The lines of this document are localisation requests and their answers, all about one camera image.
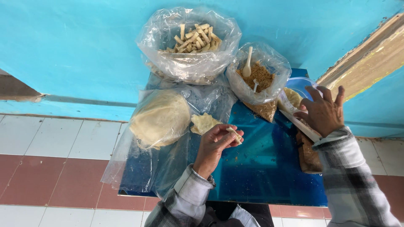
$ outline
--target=dough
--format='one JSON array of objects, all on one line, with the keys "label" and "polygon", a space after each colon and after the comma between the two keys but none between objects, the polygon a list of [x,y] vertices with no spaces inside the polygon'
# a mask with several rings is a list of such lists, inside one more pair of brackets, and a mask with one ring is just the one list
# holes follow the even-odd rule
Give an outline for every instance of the dough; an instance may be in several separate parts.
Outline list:
[{"label": "dough", "polygon": [[222,124],[222,122],[212,118],[212,115],[204,113],[203,115],[193,114],[191,121],[194,125],[191,127],[191,132],[203,135],[209,131],[213,126]]},{"label": "dough", "polygon": [[140,148],[156,148],[176,142],[191,118],[185,98],[174,90],[155,90],[137,106],[130,119],[130,130]]},{"label": "dough", "polygon": [[235,137],[234,140],[237,142],[238,145],[242,144],[242,143],[240,142],[241,136],[240,136],[233,128],[230,128],[230,127],[229,127],[229,128],[227,128],[226,130],[229,131],[230,133],[234,132],[234,133],[236,134],[236,137]]},{"label": "dough", "polygon": [[294,106],[296,109],[301,110],[300,102],[302,101],[302,96],[299,93],[295,92],[294,90],[284,87],[283,91],[285,92],[286,96],[288,97],[289,102]]}]

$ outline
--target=tiled floor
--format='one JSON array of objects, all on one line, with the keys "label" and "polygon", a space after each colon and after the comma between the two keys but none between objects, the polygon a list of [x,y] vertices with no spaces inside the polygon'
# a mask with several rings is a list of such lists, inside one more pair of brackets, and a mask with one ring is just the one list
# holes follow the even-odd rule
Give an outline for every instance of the tiled floor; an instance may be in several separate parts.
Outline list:
[{"label": "tiled floor", "polygon": [[[159,199],[100,182],[126,123],[0,115],[0,220],[5,226],[143,226]],[[404,221],[404,143],[358,143]],[[276,227],[324,227],[327,208],[270,205]]]}]

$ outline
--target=person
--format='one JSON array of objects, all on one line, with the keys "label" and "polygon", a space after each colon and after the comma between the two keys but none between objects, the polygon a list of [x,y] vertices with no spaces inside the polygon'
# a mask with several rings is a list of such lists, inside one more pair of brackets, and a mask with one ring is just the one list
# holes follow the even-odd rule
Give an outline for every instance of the person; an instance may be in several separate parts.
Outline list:
[{"label": "person", "polygon": [[[330,227],[400,227],[391,214],[389,203],[379,189],[369,166],[350,129],[344,125],[344,88],[339,87],[335,102],[331,91],[318,86],[319,92],[306,87],[313,101],[303,99],[301,105],[308,113],[298,112],[295,117],[304,119],[322,136],[313,145],[323,165],[323,183],[332,215]],[[225,209],[205,205],[209,190],[215,187],[211,173],[215,170],[224,149],[237,146],[236,135],[226,131],[230,124],[218,124],[201,138],[194,164],[190,164],[170,191],[165,202],[160,201],[148,216],[145,227],[154,226],[273,226],[267,218],[249,213],[240,205],[230,210],[227,220],[216,214]]]}]

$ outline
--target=shirt sleeve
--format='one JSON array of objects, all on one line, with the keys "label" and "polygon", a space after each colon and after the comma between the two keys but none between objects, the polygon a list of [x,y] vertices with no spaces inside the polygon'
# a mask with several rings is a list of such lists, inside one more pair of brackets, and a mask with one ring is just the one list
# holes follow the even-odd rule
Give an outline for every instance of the shirt sleeve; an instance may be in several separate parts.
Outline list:
[{"label": "shirt sleeve", "polygon": [[205,215],[205,203],[216,184],[212,176],[208,180],[199,176],[190,164],[165,202],[158,202],[147,217],[145,227],[197,226]]},{"label": "shirt sleeve", "polygon": [[348,127],[313,145],[323,165],[323,182],[332,219],[328,226],[389,226],[401,224],[379,189],[359,145]]}]

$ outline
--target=hand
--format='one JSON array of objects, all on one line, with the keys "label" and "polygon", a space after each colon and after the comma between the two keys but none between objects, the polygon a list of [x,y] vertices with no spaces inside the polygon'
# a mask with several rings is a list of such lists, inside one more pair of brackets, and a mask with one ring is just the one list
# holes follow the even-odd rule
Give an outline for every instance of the hand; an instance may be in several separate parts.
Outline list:
[{"label": "hand", "polygon": [[303,99],[300,105],[304,105],[309,113],[297,112],[293,115],[305,120],[312,129],[316,130],[325,138],[333,131],[344,127],[342,104],[345,89],[342,86],[338,88],[338,95],[335,102],[332,101],[331,91],[329,89],[323,86],[318,86],[317,89],[323,93],[323,98],[315,88],[306,86],[306,90],[313,98],[313,102],[308,99]]},{"label": "hand", "polygon": [[[237,143],[234,141],[236,137],[235,133],[230,133],[226,130],[229,127],[232,127],[234,130],[237,129],[237,126],[231,124],[217,124],[203,134],[201,138],[201,144],[199,145],[193,169],[206,180],[216,169],[222,151],[225,148],[237,147]],[[240,136],[244,135],[244,132],[241,130],[236,132]]]}]

